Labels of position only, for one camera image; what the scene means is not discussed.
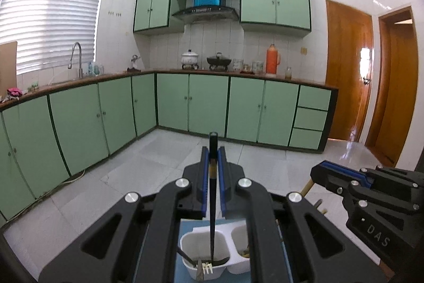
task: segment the orange thermos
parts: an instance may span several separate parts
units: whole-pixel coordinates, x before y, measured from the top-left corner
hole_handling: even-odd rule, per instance
[[[281,56],[278,53],[278,49],[272,43],[266,50],[266,73],[275,75],[277,73],[277,65],[280,65],[280,60]]]

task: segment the faucet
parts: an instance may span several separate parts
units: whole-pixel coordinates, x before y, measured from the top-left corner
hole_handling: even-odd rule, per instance
[[[81,60],[82,60],[82,51],[81,51],[81,45],[80,45],[80,43],[78,41],[75,42],[74,45],[72,46],[71,61],[69,62],[68,68],[69,69],[72,68],[72,58],[74,56],[74,51],[75,51],[75,46],[76,45],[78,45],[78,48],[80,50],[80,66],[79,66],[79,69],[78,69],[78,78],[82,78],[82,63],[81,63]]]

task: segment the black pot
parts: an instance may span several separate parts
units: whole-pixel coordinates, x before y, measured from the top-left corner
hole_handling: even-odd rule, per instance
[[[206,60],[210,65],[215,66],[228,66],[231,63],[231,59],[223,57],[220,52],[218,52],[215,57],[207,57]]]

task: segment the window blind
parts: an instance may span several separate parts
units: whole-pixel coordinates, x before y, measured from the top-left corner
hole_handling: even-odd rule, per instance
[[[18,42],[16,73],[67,65],[76,41],[92,61],[99,8],[100,0],[0,0],[0,43]]]

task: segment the tiled floor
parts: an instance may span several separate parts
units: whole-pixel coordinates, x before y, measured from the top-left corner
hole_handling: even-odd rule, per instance
[[[203,145],[207,139],[155,130],[26,213],[6,230],[6,240],[38,278],[44,265],[126,192],[147,195],[159,191],[181,177],[185,166],[200,160]],[[357,170],[379,163],[362,144],[344,141],[328,141],[320,155],[227,142],[220,145],[225,146],[228,161],[243,166],[247,177],[282,195],[301,190],[311,167],[325,159]],[[324,201],[320,209],[328,209],[328,219],[378,263],[379,258],[346,228],[342,198],[315,185],[307,199],[314,203],[320,198]]]

